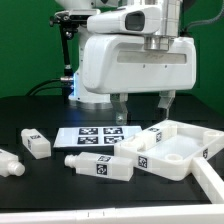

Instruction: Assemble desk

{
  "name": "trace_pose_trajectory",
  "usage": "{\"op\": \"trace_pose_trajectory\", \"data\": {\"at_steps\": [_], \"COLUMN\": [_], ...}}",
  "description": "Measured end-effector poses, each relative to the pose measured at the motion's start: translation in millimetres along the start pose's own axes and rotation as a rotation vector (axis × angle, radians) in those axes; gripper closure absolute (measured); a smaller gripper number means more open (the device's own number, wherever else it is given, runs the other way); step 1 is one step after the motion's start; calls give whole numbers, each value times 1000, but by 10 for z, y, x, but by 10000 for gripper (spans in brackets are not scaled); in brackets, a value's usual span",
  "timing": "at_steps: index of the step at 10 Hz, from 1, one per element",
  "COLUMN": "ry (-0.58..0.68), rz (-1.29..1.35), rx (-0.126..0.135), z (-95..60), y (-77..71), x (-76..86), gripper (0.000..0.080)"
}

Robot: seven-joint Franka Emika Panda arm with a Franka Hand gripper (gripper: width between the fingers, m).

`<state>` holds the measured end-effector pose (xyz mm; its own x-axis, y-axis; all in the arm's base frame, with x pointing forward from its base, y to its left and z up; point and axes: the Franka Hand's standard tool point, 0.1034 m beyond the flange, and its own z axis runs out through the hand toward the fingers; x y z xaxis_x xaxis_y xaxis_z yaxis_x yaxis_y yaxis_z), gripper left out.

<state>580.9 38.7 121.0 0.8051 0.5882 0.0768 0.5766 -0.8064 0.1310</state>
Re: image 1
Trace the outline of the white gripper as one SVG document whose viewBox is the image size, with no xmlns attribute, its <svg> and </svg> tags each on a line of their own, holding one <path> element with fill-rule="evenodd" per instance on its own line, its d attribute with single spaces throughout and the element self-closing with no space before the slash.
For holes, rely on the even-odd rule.
<svg viewBox="0 0 224 224">
<path fill-rule="evenodd" d="M 161 51 L 146 50 L 141 36 L 94 35 L 84 48 L 82 82 L 90 92 L 111 94 L 118 125 L 127 124 L 126 93 L 161 91 L 159 118 L 167 120 L 175 90 L 190 89 L 195 81 L 191 38 L 176 38 L 167 51 Z"/>
</svg>

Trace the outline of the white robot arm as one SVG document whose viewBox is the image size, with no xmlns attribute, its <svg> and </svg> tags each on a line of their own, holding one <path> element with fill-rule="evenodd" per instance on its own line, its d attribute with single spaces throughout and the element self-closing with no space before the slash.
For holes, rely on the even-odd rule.
<svg viewBox="0 0 224 224">
<path fill-rule="evenodd" d="M 196 81 L 194 40 L 179 34 L 183 0 L 55 0 L 61 33 L 79 39 L 79 67 L 69 99 L 85 109 L 116 111 L 126 124 L 130 93 L 158 92 L 169 109 Z"/>
</svg>

